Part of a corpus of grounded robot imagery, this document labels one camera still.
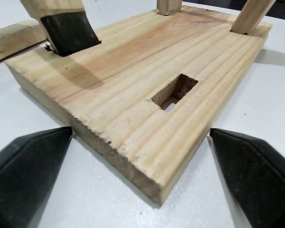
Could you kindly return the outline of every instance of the wooden plank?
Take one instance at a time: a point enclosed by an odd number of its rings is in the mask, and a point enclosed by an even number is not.
[[[182,0],[157,0],[158,13],[161,15],[171,15],[181,10]]]
[[[154,10],[99,29],[101,45],[64,58],[38,48],[6,64],[25,91],[162,204],[271,29],[230,32],[235,19],[188,6],[171,17]],[[159,105],[168,93],[182,99],[166,112]]]
[[[231,27],[231,31],[248,34],[254,30],[267,14],[276,0],[248,0],[238,18]]]
[[[46,39],[37,21],[26,20],[0,29],[0,60]]]

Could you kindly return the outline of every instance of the white workbench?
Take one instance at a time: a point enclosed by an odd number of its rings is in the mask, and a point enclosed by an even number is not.
[[[156,0],[83,2],[93,28],[156,8]],[[29,18],[19,0],[0,0],[0,28]],[[265,17],[264,21],[274,25],[264,49],[214,127],[265,139],[285,157],[285,20]],[[23,92],[4,63],[0,63],[0,150],[16,137],[60,126],[63,124]],[[75,138],[38,227],[233,228],[235,225],[207,140],[164,205],[158,208],[93,149]]]

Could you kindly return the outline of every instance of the square hole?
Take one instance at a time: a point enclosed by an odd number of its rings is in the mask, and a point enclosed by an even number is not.
[[[159,91],[152,101],[162,110],[170,111],[196,84],[198,80],[180,74],[166,87]]]

